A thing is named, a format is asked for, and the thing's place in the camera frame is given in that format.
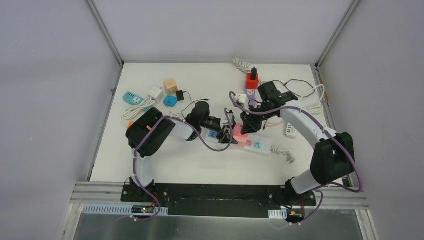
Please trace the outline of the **small white power strip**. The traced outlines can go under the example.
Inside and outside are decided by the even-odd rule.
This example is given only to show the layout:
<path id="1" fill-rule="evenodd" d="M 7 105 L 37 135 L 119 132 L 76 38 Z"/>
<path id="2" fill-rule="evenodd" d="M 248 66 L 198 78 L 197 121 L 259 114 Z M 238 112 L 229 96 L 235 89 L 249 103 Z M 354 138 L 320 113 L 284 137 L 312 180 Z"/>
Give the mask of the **small white power strip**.
<path id="1" fill-rule="evenodd" d="M 320 113 L 324 112 L 324 107 L 322 106 L 321 102 L 325 98 L 325 86 L 324 84 L 319 84 L 315 87 L 313 87 L 311 90 L 305 92 L 303 95 L 299 97 L 299 100 L 303 100 L 304 98 L 307 98 L 309 95 L 314 95 L 315 93 L 319 93 L 318 88 L 321 88 L 321 94 L 317 102 L 314 104 L 310 104 L 306 107 L 306 110 L 312 114 L 312 115 L 318 115 Z M 294 126 L 291 123 L 287 123 L 285 134 L 287 137 L 295 139 L 297 137 L 297 130 L 294 128 Z"/>

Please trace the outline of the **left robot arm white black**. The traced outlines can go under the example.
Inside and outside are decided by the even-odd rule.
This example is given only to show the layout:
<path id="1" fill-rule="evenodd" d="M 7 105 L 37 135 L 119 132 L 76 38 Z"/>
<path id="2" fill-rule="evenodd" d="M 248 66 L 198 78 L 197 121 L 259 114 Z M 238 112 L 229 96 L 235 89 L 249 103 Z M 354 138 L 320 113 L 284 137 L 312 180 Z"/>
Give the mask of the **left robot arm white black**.
<path id="1" fill-rule="evenodd" d="M 211 116 L 210 105 L 201 100 L 195 103 L 191 113 L 184 119 L 165 116 L 160 110 L 153 107 L 138 120 L 130 124 L 125 136 L 131 147 L 133 157 L 133 175 L 130 178 L 133 195 L 140 202 L 147 202 L 153 196 L 153 176 L 149 173 L 150 164 L 148 157 L 154 155 L 168 137 L 180 138 L 187 142 L 200 139 L 203 129 L 215 132 L 214 138 L 228 149 L 236 145 L 235 118 L 231 110 L 225 109 L 224 118 Z"/>

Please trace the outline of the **pink cube socket adapter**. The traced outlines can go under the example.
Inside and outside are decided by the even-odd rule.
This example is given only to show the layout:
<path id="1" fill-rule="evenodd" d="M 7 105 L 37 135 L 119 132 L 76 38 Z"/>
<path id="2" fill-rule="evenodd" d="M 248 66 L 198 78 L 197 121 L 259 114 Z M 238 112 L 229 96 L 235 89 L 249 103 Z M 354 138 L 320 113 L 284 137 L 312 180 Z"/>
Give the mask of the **pink cube socket adapter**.
<path id="1" fill-rule="evenodd" d="M 240 138 L 248 138 L 249 134 L 242 134 L 242 125 L 236 124 L 233 128 L 233 135 Z"/>

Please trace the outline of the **long white power strip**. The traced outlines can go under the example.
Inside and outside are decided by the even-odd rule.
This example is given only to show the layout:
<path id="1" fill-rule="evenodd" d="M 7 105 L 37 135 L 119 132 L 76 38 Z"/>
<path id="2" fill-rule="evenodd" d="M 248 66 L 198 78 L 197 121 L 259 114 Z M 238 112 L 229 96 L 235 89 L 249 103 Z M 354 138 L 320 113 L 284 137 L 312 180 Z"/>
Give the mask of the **long white power strip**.
<path id="1" fill-rule="evenodd" d="M 218 141 L 218 133 L 213 130 L 206 131 L 205 139 L 214 144 L 221 144 Z M 289 164 L 292 164 L 296 161 L 296 158 L 292 152 L 278 145 L 275 145 L 270 138 L 266 137 L 249 134 L 247 144 L 244 148 L 237 147 L 235 144 L 231 144 L 231 146 L 241 151 L 264 157 L 268 157 L 270 154 L 283 155 Z"/>

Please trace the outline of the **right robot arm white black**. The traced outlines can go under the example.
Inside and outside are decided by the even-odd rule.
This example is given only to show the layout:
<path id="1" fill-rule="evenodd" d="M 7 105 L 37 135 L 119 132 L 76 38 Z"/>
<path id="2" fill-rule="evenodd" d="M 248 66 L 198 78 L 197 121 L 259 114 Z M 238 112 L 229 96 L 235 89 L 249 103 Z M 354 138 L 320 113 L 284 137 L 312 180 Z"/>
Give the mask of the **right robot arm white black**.
<path id="1" fill-rule="evenodd" d="M 308 170 L 288 180 L 285 184 L 284 200 L 296 205 L 304 194 L 334 182 L 356 170 L 352 136 L 338 133 L 325 127 L 315 118 L 292 92 L 280 92 L 273 82 L 260 85 L 261 102 L 252 106 L 242 94 L 229 94 L 234 106 L 241 109 L 241 133 L 258 132 L 263 122 L 278 117 L 291 124 L 313 148 Z"/>

